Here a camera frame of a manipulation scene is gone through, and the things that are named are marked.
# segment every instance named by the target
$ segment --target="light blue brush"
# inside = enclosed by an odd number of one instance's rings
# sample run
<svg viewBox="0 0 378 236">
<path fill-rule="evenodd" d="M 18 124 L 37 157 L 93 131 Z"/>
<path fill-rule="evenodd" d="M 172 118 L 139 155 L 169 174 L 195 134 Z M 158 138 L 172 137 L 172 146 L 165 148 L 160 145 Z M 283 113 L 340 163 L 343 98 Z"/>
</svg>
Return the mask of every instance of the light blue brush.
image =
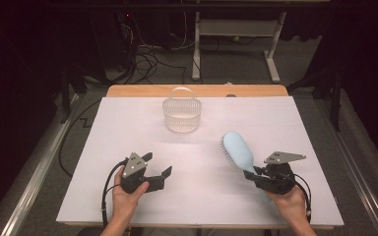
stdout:
<svg viewBox="0 0 378 236">
<path fill-rule="evenodd" d="M 232 166 L 256 174 L 253 153 L 238 133 L 230 131 L 223 135 L 220 147 Z"/>
</svg>

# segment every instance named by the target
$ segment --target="dark background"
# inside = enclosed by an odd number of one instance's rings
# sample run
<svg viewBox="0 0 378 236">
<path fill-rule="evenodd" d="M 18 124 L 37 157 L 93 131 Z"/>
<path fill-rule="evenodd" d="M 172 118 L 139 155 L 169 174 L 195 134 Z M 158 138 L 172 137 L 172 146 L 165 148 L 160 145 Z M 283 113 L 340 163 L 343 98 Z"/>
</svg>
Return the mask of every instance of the dark background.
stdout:
<svg viewBox="0 0 378 236">
<path fill-rule="evenodd" d="M 343 87 L 378 148 L 378 3 L 365 4 L 369 7 L 334 15 L 329 10 L 307 14 L 290 11 L 281 39 L 299 35 L 305 41 L 324 35 L 307 75 L 338 62 Z M 170 45 L 170 32 L 184 34 L 179 13 L 133 14 L 146 34 L 144 37 L 164 48 Z M 265 11 L 260 17 L 273 14 Z M 257 17 L 251 12 L 204 12 L 205 15 L 230 19 Z M 194 16 L 187 14 L 189 38 L 193 38 Z M 54 12 L 41 1 L 0 1 L 0 201 L 55 114 L 57 108 L 52 100 L 61 89 L 62 72 L 66 71 L 73 83 L 89 74 L 104 78 L 104 68 L 109 63 L 127 65 L 127 53 L 119 53 L 118 58 L 109 61 L 108 56 L 104 57 L 106 52 L 97 47 L 98 41 L 107 39 L 103 37 L 105 33 L 111 33 L 112 41 L 118 42 L 120 36 L 112 34 L 116 31 L 112 18 L 112 13 Z M 106 29 L 95 31 L 97 21 L 106 21 Z M 121 52 L 127 49 L 121 43 L 112 46 Z M 322 77 L 307 86 L 331 85 L 332 78 Z"/>
</svg>

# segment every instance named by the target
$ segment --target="white paper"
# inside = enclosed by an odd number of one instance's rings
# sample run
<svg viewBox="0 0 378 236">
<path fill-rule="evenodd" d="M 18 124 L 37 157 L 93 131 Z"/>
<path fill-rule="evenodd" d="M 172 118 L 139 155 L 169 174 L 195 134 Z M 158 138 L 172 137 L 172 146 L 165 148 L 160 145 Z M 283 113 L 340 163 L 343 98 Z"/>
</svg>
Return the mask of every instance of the white paper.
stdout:
<svg viewBox="0 0 378 236">
<path fill-rule="evenodd" d="M 57 221 L 101 222 L 100 202 L 108 173 L 131 152 L 153 153 L 145 176 L 172 166 L 161 191 L 147 193 L 135 225 L 263 227 L 285 225 L 273 203 L 242 171 L 227 162 L 220 138 L 238 132 L 256 166 L 275 150 L 305 154 L 291 162 L 312 191 L 314 225 L 344 225 L 327 180 L 291 97 L 200 97 L 199 128 L 176 134 L 164 124 L 165 97 L 106 97 L 102 100 Z M 111 215 L 111 194 L 106 197 Z"/>
</svg>

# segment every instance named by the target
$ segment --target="wooden table edge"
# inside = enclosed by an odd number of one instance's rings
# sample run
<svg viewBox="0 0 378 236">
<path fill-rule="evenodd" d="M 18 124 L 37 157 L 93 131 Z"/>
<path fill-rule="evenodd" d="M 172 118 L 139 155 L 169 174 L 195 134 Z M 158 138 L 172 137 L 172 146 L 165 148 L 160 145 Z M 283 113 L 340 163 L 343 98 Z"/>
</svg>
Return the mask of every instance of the wooden table edge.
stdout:
<svg viewBox="0 0 378 236">
<path fill-rule="evenodd" d="M 66 225 L 74 227 L 102 227 L 101 222 L 63 222 Z M 284 225 L 237 225 L 237 224 L 226 224 L 226 225 L 216 225 L 216 224 L 133 224 L 130 227 L 143 227 L 143 228 L 211 228 L 211 229 L 288 229 L 290 228 L 287 224 Z M 333 230 L 336 227 L 341 227 L 341 225 L 311 225 L 315 230 Z"/>
<path fill-rule="evenodd" d="M 286 88 L 281 85 L 117 85 L 108 89 L 106 97 L 168 97 L 177 87 L 189 88 L 200 97 L 288 96 Z"/>
</svg>

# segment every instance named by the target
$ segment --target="brush bristles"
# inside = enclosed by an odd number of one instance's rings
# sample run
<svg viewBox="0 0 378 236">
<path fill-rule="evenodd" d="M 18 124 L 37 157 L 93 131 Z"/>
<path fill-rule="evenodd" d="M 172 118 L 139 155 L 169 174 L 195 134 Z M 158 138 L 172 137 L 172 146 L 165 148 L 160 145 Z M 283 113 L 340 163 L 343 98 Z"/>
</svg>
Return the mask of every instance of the brush bristles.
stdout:
<svg viewBox="0 0 378 236">
<path fill-rule="evenodd" d="M 226 151 L 225 146 L 223 145 L 223 137 L 220 138 L 220 148 L 222 149 L 223 154 L 225 154 L 226 160 L 228 160 L 229 164 L 232 166 L 234 169 L 239 169 L 236 165 L 235 162 L 232 160 L 231 156 L 229 155 L 228 151 Z"/>
</svg>

